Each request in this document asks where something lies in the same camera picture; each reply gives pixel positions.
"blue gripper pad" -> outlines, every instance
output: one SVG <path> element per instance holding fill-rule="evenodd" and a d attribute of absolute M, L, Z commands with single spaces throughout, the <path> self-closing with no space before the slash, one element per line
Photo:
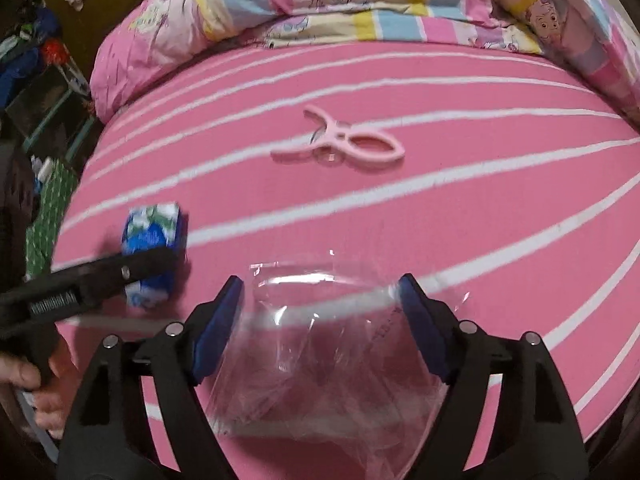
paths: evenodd
<path fill-rule="evenodd" d="M 191 374 L 197 384 L 209 377 L 218 368 L 226 343 L 231 336 L 236 310 L 242 298 L 244 284 L 236 278 L 220 304 L 211 316 L 211 320 L 202 331 L 193 346 L 193 368 Z"/>
<path fill-rule="evenodd" d="M 399 282 L 400 303 L 409 322 L 411 334 L 424 363 L 430 373 L 438 376 L 442 382 L 449 384 L 452 369 L 447 361 L 447 341 L 436 327 L 427 307 L 412 287 L 408 278 L 402 277 Z"/>

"red object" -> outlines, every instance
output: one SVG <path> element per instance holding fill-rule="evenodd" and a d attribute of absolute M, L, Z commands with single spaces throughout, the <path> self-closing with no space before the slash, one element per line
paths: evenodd
<path fill-rule="evenodd" d="M 48 65 L 63 65 L 69 62 L 70 56 L 65 45 L 57 38 L 49 38 L 40 47 L 42 57 Z"/>

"green patterned fabric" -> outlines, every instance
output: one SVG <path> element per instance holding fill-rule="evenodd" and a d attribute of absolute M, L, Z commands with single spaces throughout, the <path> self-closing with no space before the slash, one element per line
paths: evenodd
<path fill-rule="evenodd" d="M 60 161 L 54 163 L 49 181 L 40 195 L 40 213 L 27 229 L 27 275 L 49 272 L 53 249 L 65 217 L 71 196 L 78 187 L 78 178 Z"/>

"pink fabric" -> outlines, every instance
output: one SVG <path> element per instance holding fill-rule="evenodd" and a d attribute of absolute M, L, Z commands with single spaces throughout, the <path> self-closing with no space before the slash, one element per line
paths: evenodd
<path fill-rule="evenodd" d="M 201 20 L 195 0 L 145 0 L 107 36 L 91 76 L 102 122 L 210 45 Z"/>
<path fill-rule="evenodd" d="M 307 103 L 390 132 L 403 165 L 275 163 L 274 142 L 308 141 Z M 251 263 L 332 249 L 395 278 L 442 272 L 490 333 L 540 332 L 587 437 L 640 373 L 638 140 L 576 76 L 535 57 L 395 43 L 212 57 L 108 124 L 55 254 L 63 265 L 115 251 L 130 207 L 177 201 L 189 216 L 184 290 L 148 314 L 111 301 L 61 332 L 84 366 L 105 334 L 185 318 Z M 498 392 L 470 463 L 484 456 Z M 362 478 L 336 447 L 278 434 L 220 442 L 241 479 Z"/>

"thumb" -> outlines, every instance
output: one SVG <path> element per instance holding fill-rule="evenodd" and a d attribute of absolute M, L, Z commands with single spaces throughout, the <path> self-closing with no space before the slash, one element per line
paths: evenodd
<path fill-rule="evenodd" d="M 0 383 L 35 390 L 40 387 L 40 372 L 31 363 L 0 352 Z"/>

